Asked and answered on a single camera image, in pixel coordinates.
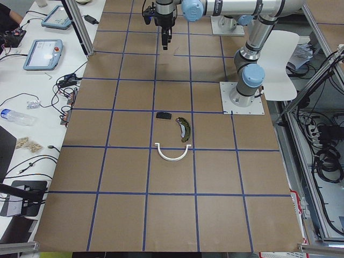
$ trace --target blue joint cap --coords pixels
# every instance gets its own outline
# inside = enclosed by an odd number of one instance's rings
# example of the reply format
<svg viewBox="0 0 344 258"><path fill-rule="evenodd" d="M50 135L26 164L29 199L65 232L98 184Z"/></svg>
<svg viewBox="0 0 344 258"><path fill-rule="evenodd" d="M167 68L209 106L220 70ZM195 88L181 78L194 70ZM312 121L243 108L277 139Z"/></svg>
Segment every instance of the blue joint cap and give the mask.
<svg viewBox="0 0 344 258"><path fill-rule="evenodd" d="M258 88L265 78L264 69L256 63L250 63L242 72L243 82L250 88Z"/></svg>
<svg viewBox="0 0 344 258"><path fill-rule="evenodd" d="M238 20L238 24L241 26L246 26L253 20L254 16L252 15L242 15Z"/></svg>
<svg viewBox="0 0 344 258"><path fill-rule="evenodd" d="M182 11L187 21L195 22L201 19L204 8L200 0L184 0L182 2Z"/></svg>

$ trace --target plastic bottle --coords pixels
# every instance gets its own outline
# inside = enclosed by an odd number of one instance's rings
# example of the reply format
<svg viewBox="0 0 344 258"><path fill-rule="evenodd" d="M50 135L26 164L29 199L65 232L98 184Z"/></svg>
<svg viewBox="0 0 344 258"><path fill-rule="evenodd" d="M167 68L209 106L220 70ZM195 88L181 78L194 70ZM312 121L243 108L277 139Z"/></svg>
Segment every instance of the plastic bottle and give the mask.
<svg viewBox="0 0 344 258"><path fill-rule="evenodd" d="M33 125L36 117L29 116L27 114L19 113L10 109L1 109L0 116L3 119L14 122L18 125Z"/></svg>
<svg viewBox="0 0 344 258"><path fill-rule="evenodd" d="M46 7L48 5L46 0L35 0L38 7Z"/></svg>

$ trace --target person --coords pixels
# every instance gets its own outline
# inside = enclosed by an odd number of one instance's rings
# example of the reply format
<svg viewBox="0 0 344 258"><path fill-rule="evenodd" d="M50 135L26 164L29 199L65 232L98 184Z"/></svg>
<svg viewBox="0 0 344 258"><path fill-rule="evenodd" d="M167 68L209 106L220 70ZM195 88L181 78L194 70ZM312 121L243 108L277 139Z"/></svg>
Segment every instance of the person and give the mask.
<svg viewBox="0 0 344 258"><path fill-rule="evenodd" d="M22 16L18 13L12 11L6 5L0 4L0 34L15 30L22 20Z"/></svg>

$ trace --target metal base plate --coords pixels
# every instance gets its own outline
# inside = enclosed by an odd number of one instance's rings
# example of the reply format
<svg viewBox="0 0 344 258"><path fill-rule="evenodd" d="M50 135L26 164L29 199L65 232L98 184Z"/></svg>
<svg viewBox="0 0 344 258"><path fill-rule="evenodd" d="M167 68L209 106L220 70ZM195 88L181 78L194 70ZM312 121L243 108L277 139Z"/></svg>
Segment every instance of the metal base plate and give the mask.
<svg viewBox="0 0 344 258"><path fill-rule="evenodd" d="M231 90L237 86L236 82L220 82L222 108L224 114L264 114L264 108L260 97L255 98L250 106L239 107L230 100Z"/></svg>
<svg viewBox="0 0 344 258"><path fill-rule="evenodd" d="M237 25L235 29L229 30L229 28L219 26L220 19L221 16L212 16L210 19L214 35L229 35L237 37L245 36L245 32L243 31L243 27L241 25Z"/></svg>

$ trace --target white plastic arc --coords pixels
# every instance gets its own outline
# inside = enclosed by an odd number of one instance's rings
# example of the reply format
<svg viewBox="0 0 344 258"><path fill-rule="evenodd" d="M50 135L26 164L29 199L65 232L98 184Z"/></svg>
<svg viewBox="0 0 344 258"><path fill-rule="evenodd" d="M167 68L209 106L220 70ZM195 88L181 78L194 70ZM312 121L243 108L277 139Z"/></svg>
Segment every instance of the white plastic arc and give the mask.
<svg viewBox="0 0 344 258"><path fill-rule="evenodd" d="M191 144L187 144L187 147L184 151L184 153L179 156L179 157L166 157L160 150L160 143L156 142L155 143L155 146L157 146L157 152L160 154L160 156L164 159L164 160L167 160L167 161L178 161L178 160L181 160L182 158L184 158L188 152L188 149L191 148Z"/></svg>

